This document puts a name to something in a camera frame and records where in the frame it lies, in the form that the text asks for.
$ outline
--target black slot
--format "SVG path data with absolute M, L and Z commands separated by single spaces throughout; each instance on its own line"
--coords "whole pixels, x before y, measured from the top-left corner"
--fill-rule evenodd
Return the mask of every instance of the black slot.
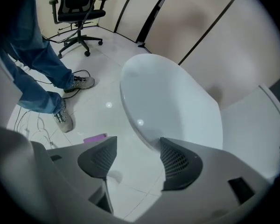
M 240 204 L 243 204 L 255 194 L 242 177 L 231 179 L 228 183 Z
M 111 207 L 109 206 L 109 203 L 108 203 L 108 199 L 107 199 L 107 196 L 106 194 L 102 197 L 102 199 L 98 202 L 97 206 L 109 213 L 112 214 L 112 209 Z
M 59 159 L 62 159 L 62 157 L 59 156 L 59 155 L 53 155 L 53 156 L 51 156 L 51 160 L 52 160 L 53 162 L 55 162 L 56 160 L 59 160 Z

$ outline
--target person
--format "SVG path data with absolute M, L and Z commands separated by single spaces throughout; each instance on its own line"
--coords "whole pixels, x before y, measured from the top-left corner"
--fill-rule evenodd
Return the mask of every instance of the person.
M 0 38 L 0 57 L 14 78 L 14 84 L 23 93 L 18 105 L 23 108 L 53 114 L 62 132 L 73 129 L 73 122 L 64 99 L 55 92 L 45 91 L 37 81 L 16 66 L 4 50 L 8 43 L 25 66 L 44 74 L 49 81 L 64 92 L 89 89 L 94 86 L 92 77 L 78 77 L 65 67 L 53 51 L 49 41 L 43 41 L 37 22 L 35 0 L 18 0 L 10 23 Z

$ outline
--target white curved structure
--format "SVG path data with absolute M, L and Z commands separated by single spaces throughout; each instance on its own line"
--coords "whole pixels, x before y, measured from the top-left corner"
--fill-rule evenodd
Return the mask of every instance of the white curved structure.
M 280 103 L 257 88 L 220 112 L 217 102 L 179 65 L 142 54 L 122 70 L 122 102 L 133 128 L 158 150 L 161 137 L 228 151 L 273 181 L 280 172 Z
M 134 56 L 122 70 L 120 90 L 132 126 L 153 148 L 160 137 L 170 137 L 222 149 L 217 102 L 173 61 Z

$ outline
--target white oval surface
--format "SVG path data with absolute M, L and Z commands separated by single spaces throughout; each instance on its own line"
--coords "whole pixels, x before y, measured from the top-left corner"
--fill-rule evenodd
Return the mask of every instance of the white oval surface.
M 132 57 L 120 92 L 131 125 L 151 147 L 160 137 L 222 149 L 217 102 L 178 64 L 153 54 Z

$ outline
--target chair armrest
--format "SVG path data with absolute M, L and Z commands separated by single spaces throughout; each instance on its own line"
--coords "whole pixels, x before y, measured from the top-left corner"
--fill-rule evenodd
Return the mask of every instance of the chair armrest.
M 108 0 L 100 0 L 102 1 L 101 3 L 101 7 L 99 8 L 100 10 L 103 10 L 104 9 L 104 5 L 105 5 L 105 2 L 108 1 Z
M 58 0 L 50 0 L 49 4 L 52 5 L 53 9 L 53 18 L 54 18 L 54 23 L 59 24 L 61 23 L 60 21 L 57 21 L 57 14 L 56 14 L 56 4 L 58 3 Z

